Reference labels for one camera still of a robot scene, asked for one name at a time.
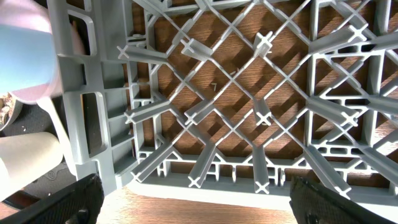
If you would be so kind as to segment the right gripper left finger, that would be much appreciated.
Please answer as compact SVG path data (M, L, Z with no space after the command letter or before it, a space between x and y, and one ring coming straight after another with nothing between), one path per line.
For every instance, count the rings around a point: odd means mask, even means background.
M1 220L1 223L95 224L104 201L102 181L90 174L51 196Z

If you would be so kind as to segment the white paper cup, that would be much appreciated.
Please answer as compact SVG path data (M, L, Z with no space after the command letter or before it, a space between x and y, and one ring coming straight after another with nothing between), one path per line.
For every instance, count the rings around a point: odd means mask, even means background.
M63 160L53 134L41 132L1 138L1 200L29 185Z

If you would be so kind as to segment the pink bowl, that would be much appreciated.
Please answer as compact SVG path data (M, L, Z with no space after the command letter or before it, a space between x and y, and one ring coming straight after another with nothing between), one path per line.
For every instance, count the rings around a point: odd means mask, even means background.
M1 25L2 24L52 34L48 10L39 3L31 0L1 1ZM34 104L41 98L60 95L62 93L62 84L57 55L56 66L55 78L51 83L14 90L11 91L10 94L26 104Z

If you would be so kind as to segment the blue cup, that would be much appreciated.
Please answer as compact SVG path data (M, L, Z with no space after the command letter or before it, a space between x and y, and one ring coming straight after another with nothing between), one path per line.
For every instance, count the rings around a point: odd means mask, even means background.
M1 93L49 84L56 69L52 34L1 25Z

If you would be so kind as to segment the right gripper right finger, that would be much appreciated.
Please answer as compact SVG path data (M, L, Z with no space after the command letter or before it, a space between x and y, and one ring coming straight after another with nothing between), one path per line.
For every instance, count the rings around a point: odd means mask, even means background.
M369 187L355 187L348 195L351 198L302 177L290 184L297 223L397 223L397 197Z

